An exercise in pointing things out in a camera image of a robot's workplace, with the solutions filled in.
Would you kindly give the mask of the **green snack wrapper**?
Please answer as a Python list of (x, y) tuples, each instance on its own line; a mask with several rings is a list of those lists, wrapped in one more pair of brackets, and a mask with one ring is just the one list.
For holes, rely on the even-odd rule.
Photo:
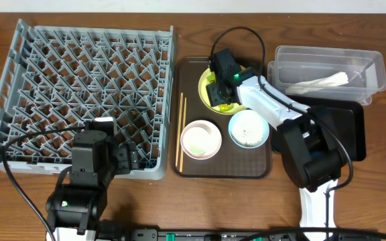
[(207, 99), (209, 101), (210, 107), (215, 109), (217, 112), (228, 112), (234, 108), (234, 104), (227, 104), (224, 102), (223, 97), (221, 96), (219, 86), (216, 83), (216, 77), (213, 72), (211, 72), (206, 80), (208, 84), (206, 85)]

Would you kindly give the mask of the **light blue bowl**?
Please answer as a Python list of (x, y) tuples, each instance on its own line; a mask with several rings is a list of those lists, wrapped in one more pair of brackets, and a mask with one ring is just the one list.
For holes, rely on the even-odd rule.
[(233, 142), (245, 149), (262, 146), (269, 138), (269, 123), (254, 110), (242, 110), (229, 121), (229, 136)]

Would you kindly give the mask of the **white napkin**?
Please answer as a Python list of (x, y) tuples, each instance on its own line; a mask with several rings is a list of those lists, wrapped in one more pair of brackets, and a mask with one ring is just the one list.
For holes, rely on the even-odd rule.
[(330, 88), (348, 84), (348, 76), (345, 72), (338, 72), (329, 77), (310, 80), (305, 82), (298, 82), (285, 89), (286, 94), (305, 94), (323, 88)]

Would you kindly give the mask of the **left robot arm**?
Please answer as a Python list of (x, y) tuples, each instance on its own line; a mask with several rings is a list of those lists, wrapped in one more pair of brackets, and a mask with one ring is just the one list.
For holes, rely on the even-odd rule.
[(128, 230), (102, 220), (107, 190), (116, 175), (139, 168), (134, 143), (120, 145), (113, 117), (84, 124), (72, 146), (72, 164), (62, 170), (46, 203), (47, 240), (130, 240)]

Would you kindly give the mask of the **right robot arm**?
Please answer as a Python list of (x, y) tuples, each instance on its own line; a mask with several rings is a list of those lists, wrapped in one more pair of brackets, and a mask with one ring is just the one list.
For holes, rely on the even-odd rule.
[(228, 48), (211, 50), (209, 67), (215, 75), (208, 88), (211, 105), (241, 104), (276, 130), (285, 172), (300, 189), (300, 226), (310, 240), (327, 240), (335, 233), (334, 192), (349, 183), (338, 183), (341, 169), (352, 166), (331, 114), (282, 94), (262, 69), (243, 69)]

